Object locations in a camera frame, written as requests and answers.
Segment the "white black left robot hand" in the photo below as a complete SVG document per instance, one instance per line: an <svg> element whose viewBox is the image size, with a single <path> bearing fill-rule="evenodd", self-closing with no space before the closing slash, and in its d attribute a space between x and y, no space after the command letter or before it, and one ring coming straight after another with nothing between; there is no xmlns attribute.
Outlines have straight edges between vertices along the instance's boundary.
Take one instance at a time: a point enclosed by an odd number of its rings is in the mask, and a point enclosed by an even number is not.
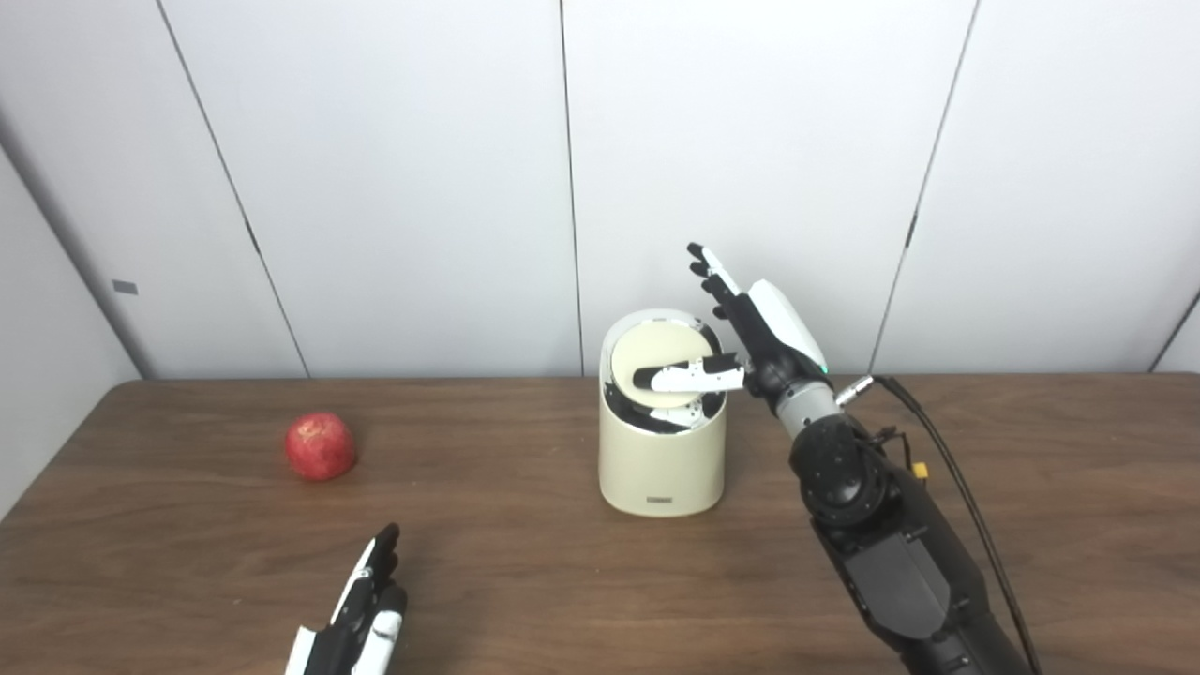
<svg viewBox="0 0 1200 675"><path fill-rule="evenodd" d="M408 609L398 569L400 526L388 524L364 548L328 625L296 631L286 674L385 674Z"/></svg>

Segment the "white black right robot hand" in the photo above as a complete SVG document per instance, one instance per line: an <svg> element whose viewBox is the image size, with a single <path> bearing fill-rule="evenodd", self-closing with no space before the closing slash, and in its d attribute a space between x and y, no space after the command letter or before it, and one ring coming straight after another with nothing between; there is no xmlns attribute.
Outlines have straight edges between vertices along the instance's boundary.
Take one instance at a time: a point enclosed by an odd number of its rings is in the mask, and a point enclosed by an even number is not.
<svg viewBox="0 0 1200 675"><path fill-rule="evenodd" d="M714 316L732 325L742 353L722 352L660 368L638 368L632 386L656 393L708 394L745 389L773 404L788 387L829 384L823 353L796 307L767 280L742 289L710 247L686 245L689 269L716 301Z"/></svg>

